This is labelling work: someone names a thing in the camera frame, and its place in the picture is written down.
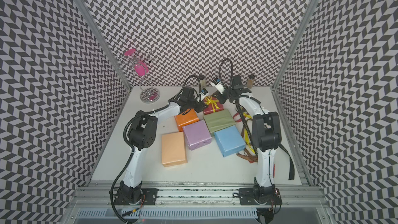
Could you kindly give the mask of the maroon gift box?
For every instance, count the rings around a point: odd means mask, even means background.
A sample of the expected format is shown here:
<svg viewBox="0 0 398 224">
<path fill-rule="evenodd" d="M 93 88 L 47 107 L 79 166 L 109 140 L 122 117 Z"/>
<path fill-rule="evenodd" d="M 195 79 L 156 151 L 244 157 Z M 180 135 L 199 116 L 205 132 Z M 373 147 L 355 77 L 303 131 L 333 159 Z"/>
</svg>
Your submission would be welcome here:
<svg viewBox="0 0 398 224">
<path fill-rule="evenodd" d="M 218 98 L 214 96 L 207 96 L 204 99 L 204 103 L 207 105 L 203 110 L 204 115 L 220 112 L 224 110 L 224 106 L 219 102 Z"/>
</svg>

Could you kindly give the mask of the yellow ribbon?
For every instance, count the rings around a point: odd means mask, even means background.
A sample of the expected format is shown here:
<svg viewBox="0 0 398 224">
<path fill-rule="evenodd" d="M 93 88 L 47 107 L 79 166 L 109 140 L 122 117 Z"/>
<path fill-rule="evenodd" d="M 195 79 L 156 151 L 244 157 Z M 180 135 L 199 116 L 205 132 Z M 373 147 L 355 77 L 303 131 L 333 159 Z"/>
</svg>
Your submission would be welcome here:
<svg viewBox="0 0 398 224">
<path fill-rule="evenodd" d="M 245 120 L 252 121 L 252 117 L 247 112 L 244 112 L 243 115 L 245 117 Z M 244 138 L 244 141 L 246 142 L 246 145 L 250 148 L 250 150 L 253 153 L 256 153 L 255 149 L 253 148 L 253 146 L 251 144 L 251 141 L 250 141 L 250 138 L 248 135 L 248 131 L 245 129 L 245 127 L 243 127 L 243 138 Z"/>
<path fill-rule="evenodd" d="M 220 110 L 219 107 L 219 100 L 216 97 L 213 96 L 207 96 L 204 100 L 204 103 L 207 104 L 207 107 L 211 109 L 212 113 L 217 112 Z"/>
</svg>

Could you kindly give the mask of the orange gift box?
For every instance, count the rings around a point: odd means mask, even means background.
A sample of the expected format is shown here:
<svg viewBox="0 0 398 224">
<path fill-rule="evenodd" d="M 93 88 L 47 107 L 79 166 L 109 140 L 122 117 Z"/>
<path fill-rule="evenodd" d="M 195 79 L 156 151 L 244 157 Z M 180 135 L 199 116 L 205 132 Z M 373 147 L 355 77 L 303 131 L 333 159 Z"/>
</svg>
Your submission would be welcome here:
<svg viewBox="0 0 398 224">
<path fill-rule="evenodd" d="M 189 110 L 184 114 L 174 117 L 179 132 L 183 131 L 183 127 L 200 121 L 195 110 Z"/>
</svg>

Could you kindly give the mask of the green gift box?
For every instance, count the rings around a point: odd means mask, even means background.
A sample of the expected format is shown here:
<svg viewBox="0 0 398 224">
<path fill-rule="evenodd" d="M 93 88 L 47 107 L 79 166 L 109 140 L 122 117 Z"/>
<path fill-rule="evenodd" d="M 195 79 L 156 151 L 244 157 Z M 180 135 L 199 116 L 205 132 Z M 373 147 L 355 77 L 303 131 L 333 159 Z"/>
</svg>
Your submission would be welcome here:
<svg viewBox="0 0 398 224">
<path fill-rule="evenodd" d="M 217 131 L 235 125 L 235 121 L 229 110 L 222 110 L 219 112 L 204 115 L 204 120 L 211 136 L 214 136 L 215 132 Z"/>
</svg>

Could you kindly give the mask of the purple gift box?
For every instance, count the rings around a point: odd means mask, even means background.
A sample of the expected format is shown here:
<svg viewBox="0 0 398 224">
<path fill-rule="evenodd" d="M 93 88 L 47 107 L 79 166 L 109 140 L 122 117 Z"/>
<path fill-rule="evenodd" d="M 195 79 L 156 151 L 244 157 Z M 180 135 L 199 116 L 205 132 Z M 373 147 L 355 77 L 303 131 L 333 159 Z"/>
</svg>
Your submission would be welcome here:
<svg viewBox="0 0 398 224">
<path fill-rule="evenodd" d="M 183 132 L 189 150 L 196 150 L 211 143 L 212 136 L 204 120 L 184 126 Z"/>
</svg>

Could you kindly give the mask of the blue gift box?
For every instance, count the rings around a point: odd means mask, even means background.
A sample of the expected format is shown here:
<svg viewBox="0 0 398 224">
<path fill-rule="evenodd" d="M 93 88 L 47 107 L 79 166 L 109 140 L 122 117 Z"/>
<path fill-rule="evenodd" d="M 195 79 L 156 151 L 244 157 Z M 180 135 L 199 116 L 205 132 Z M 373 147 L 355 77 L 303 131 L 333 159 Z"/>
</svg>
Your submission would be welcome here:
<svg viewBox="0 0 398 224">
<path fill-rule="evenodd" d="M 214 135 L 224 158 L 241 152 L 246 148 L 246 143 L 235 125 L 216 131 Z"/>
</svg>

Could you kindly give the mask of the peach gift box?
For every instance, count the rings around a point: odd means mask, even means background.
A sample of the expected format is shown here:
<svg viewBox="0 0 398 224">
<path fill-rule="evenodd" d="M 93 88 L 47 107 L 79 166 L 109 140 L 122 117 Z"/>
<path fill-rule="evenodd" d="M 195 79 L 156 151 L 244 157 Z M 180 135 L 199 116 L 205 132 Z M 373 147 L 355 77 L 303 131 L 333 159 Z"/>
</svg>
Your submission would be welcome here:
<svg viewBox="0 0 398 224">
<path fill-rule="evenodd" d="M 187 154 L 183 132 L 162 135 L 162 165 L 171 167 L 187 163 Z"/>
</svg>

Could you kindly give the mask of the brown ribbon of purple box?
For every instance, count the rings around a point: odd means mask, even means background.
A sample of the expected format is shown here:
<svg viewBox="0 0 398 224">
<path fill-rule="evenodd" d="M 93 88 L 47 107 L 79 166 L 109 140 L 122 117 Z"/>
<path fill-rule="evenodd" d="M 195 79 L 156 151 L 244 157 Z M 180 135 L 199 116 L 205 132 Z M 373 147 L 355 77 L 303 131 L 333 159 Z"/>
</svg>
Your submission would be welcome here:
<svg viewBox="0 0 398 224">
<path fill-rule="evenodd" d="M 258 156 L 256 154 L 253 154 L 253 152 L 250 150 L 250 148 L 247 145 L 246 145 L 246 147 L 243 150 L 243 154 L 238 152 L 236 155 L 238 157 L 248 161 L 249 163 L 258 162 Z"/>
</svg>

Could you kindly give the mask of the black printed ribbon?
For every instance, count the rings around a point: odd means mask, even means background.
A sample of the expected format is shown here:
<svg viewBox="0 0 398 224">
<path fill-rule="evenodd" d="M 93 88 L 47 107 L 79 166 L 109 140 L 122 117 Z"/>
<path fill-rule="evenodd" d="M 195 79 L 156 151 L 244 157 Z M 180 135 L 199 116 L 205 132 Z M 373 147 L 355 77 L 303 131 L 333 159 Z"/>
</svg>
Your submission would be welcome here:
<svg viewBox="0 0 398 224">
<path fill-rule="evenodd" d="M 274 183 L 272 169 L 276 149 L 280 148 L 285 153 L 289 153 L 282 145 L 282 133 L 279 115 L 276 112 L 267 112 L 264 109 L 258 110 L 252 103 L 248 104 L 250 110 L 247 113 L 252 117 L 252 121 L 247 121 L 243 116 L 243 127 L 248 131 L 248 135 L 254 154 L 258 156 L 259 173 L 256 176 L 256 184 L 266 187 Z M 240 112 L 243 108 L 238 103 L 236 108 Z"/>
</svg>

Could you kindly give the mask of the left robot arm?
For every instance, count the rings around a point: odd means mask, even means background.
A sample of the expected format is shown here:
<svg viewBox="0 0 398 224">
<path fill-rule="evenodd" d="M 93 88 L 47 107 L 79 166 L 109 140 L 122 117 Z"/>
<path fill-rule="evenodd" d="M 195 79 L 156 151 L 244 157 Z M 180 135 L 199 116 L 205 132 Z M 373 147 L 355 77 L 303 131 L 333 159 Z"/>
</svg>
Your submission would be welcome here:
<svg viewBox="0 0 398 224">
<path fill-rule="evenodd" d="M 204 99 L 208 96 L 206 89 L 201 89 L 198 95 L 195 89 L 183 87 L 180 92 L 168 100 L 167 105 L 150 112 L 138 111 L 129 120 L 123 130 L 123 139 L 130 147 L 131 154 L 126 165 L 114 180 L 110 193 L 114 192 L 116 182 L 125 173 L 124 179 L 118 186 L 115 200 L 118 205 L 139 204 L 143 201 L 142 170 L 147 149 L 154 143 L 157 127 L 162 121 L 184 114 L 189 110 L 199 113 L 206 108 Z"/>
</svg>

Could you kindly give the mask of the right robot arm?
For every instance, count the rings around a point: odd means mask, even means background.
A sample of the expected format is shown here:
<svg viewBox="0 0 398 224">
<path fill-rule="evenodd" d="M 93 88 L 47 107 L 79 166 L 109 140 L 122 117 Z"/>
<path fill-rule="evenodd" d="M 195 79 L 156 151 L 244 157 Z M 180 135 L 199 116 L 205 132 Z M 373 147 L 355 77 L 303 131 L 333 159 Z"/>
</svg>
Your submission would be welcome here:
<svg viewBox="0 0 398 224">
<path fill-rule="evenodd" d="M 244 127 L 258 158 L 253 198 L 261 205 L 271 203 L 272 197 L 277 196 L 274 184 L 274 158 L 282 142 L 279 115 L 264 109 L 261 102 L 252 96 L 250 89 L 243 86 L 240 76 L 233 76 L 229 87 L 225 86 L 221 79 L 214 79 L 211 85 L 218 90 L 217 97 L 222 103 L 228 100 L 235 104 L 238 111 L 244 108 L 252 117 L 252 128 L 249 129 L 246 123 Z"/>
</svg>

